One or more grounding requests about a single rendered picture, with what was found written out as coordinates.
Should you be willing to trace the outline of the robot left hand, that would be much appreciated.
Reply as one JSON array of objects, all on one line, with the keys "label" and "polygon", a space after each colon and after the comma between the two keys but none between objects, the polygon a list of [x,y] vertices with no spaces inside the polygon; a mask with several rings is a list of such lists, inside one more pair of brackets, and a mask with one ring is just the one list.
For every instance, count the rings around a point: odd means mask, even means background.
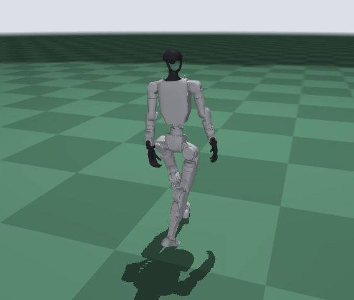
[{"label": "robot left hand", "polygon": [[160,165],[156,158],[161,161],[161,158],[159,158],[154,151],[155,145],[151,147],[150,141],[146,141],[146,148],[148,149],[148,158],[150,165],[155,167],[155,168],[160,168],[162,165]]}]

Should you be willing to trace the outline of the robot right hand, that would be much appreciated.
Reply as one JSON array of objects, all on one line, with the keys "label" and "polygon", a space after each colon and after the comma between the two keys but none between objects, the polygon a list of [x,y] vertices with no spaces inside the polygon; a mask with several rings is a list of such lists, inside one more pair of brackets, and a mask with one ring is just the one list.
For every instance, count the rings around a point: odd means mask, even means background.
[{"label": "robot right hand", "polygon": [[211,139],[210,139],[210,143],[209,143],[211,146],[212,146],[212,149],[210,150],[210,152],[214,152],[213,153],[213,156],[212,157],[210,157],[210,159],[212,159],[212,160],[210,160],[212,163],[214,163],[216,160],[217,160],[217,153],[218,153],[218,150],[217,150],[217,141],[215,140],[215,138],[214,137],[212,137]]}]

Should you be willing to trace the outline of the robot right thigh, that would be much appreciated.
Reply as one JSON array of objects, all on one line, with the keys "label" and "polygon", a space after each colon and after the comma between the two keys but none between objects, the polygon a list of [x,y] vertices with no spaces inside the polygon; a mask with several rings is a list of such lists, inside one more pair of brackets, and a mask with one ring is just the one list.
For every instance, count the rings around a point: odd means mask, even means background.
[{"label": "robot right thigh", "polygon": [[180,187],[175,189],[172,193],[175,202],[179,202],[180,195],[183,191],[186,191],[189,195],[199,163],[199,149],[187,141],[183,142],[182,155],[185,159],[182,165]]}]

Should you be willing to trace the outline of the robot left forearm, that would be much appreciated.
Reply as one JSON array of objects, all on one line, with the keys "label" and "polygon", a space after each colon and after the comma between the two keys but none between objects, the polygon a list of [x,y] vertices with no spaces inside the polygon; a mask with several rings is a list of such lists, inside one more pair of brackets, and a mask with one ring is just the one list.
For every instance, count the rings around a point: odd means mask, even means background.
[{"label": "robot left forearm", "polygon": [[146,120],[145,120],[145,125],[146,125],[146,130],[145,130],[145,145],[146,141],[150,141],[151,147],[155,145],[155,122],[153,121],[148,121],[148,111],[146,113]]}]

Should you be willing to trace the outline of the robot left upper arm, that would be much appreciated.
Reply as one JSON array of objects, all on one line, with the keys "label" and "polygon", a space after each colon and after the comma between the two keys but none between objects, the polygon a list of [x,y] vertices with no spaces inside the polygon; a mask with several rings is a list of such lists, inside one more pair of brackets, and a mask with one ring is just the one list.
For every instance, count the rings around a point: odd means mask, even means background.
[{"label": "robot left upper arm", "polygon": [[158,81],[151,82],[147,86],[147,106],[148,106],[148,121],[156,121],[158,117],[158,112],[156,112],[157,107],[157,85]]}]

